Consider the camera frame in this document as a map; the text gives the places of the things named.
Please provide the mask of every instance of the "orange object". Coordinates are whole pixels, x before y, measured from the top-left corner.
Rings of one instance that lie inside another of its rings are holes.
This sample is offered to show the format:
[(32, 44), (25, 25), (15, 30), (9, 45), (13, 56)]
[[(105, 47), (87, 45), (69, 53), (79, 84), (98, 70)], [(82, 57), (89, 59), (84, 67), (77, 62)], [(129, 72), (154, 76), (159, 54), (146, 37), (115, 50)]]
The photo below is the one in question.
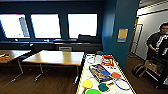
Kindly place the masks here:
[(121, 78), (121, 75), (116, 72), (113, 72), (112, 75), (114, 78)]
[(114, 66), (113, 59), (107, 59), (107, 58), (103, 58), (101, 64), (105, 66)]

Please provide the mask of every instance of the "ceiling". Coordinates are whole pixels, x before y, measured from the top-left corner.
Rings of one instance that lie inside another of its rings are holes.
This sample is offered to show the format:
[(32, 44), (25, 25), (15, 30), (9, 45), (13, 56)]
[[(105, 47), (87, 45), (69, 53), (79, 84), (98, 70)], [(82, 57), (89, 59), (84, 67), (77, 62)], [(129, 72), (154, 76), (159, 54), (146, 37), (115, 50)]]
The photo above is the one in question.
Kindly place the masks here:
[(167, 0), (140, 0), (139, 8), (143, 8), (162, 1), (167, 1)]
[[(9, 2), (9, 1), (105, 1), (105, 0), (0, 0), (0, 2)], [(162, 1), (168, 1), (168, 0), (140, 0), (139, 8), (143, 8)]]

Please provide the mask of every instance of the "bag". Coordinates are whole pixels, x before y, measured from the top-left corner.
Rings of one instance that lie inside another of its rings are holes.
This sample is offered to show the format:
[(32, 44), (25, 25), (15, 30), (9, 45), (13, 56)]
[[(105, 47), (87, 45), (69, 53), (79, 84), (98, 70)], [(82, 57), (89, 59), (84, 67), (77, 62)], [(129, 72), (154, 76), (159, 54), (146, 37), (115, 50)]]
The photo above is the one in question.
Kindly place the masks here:
[(145, 67), (144, 65), (142, 65), (142, 64), (139, 64), (139, 65), (137, 65), (137, 66), (132, 70), (132, 74), (133, 74), (135, 77), (139, 78), (139, 77), (142, 77), (142, 76), (143, 76), (143, 74), (145, 73), (145, 71), (146, 71), (146, 67)]

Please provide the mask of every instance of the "table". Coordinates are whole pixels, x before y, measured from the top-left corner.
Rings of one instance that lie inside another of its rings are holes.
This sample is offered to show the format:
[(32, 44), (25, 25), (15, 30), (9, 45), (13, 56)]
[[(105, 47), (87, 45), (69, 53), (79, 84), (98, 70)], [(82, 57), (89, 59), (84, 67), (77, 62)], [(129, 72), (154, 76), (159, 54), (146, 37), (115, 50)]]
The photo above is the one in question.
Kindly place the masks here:
[(70, 65), (77, 66), (77, 77), (75, 83), (78, 79), (79, 69), (81, 66), (82, 58), (84, 52), (64, 52), (64, 51), (45, 51), (42, 50), (39, 53), (28, 57), (23, 60), (26, 63), (39, 63), (41, 73), (35, 78), (35, 81), (44, 73), (41, 64), (53, 64), (53, 65)]
[[(102, 62), (102, 56), (101, 55), (96, 55), (96, 56), (94, 54), (87, 54), (86, 55), (85, 63), (84, 63), (84, 66), (83, 66), (83, 70), (82, 70), (82, 74), (81, 74), (81, 78), (80, 78), (80, 82), (79, 82), (76, 94), (82, 94), (82, 92), (84, 90), (84, 87), (82, 87), (82, 83), (85, 80), (88, 80), (88, 79), (93, 83), (93, 86), (92, 86), (91, 89), (96, 89), (96, 90), (100, 91), (99, 88), (98, 88), (98, 85), (100, 83), (94, 78), (94, 76), (90, 72), (89, 66), (96, 65), (96, 64), (101, 64), (101, 62)], [(128, 82), (128, 80), (126, 79), (125, 75), (121, 71), (121, 69), (120, 69), (118, 63), (115, 61), (115, 59), (113, 59), (113, 62), (114, 62), (114, 67), (105, 66), (105, 65), (102, 65), (102, 66), (107, 71), (109, 71), (110, 73), (116, 72), (116, 73), (120, 74), (121, 78), (125, 79)], [(113, 84), (113, 85), (110, 86), (110, 91), (108, 91), (108, 92), (100, 91), (100, 92), (101, 92), (101, 94), (135, 94), (135, 91), (133, 90), (132, 86), (130, 84), (129, 84), (129, 86), (130, 86), (129, 90), (122, 90), (119, 87), (117, 87), (116, 84)]]
[(19, 76), (21, 76), (23, 74), (23, 69), (22, 69), (22, 66), (20, 64), (20, 60), (19, 60), (18, 57), (21, 56), (21, 55), (24, 55), (28, 52), (30, 52), (30, 50), (0, 50), (0, 55), (2, 55), (2, 54), (9, 55), (8, 59), (0, 60), (0, 63), (8, 63), (8, 62), (11, 62), (14, 59), (17, 59), (21, 74), (16, 76), (11, 82), (15, 81)]

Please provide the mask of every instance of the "yellow paper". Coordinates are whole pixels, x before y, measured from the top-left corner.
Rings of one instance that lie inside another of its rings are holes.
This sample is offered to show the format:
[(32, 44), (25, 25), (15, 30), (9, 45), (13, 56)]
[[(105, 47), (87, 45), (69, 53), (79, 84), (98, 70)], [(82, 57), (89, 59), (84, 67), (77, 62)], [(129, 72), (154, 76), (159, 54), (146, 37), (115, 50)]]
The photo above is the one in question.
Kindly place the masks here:
[(127, 38), (128, 29), (119, 30), (118, 38)]

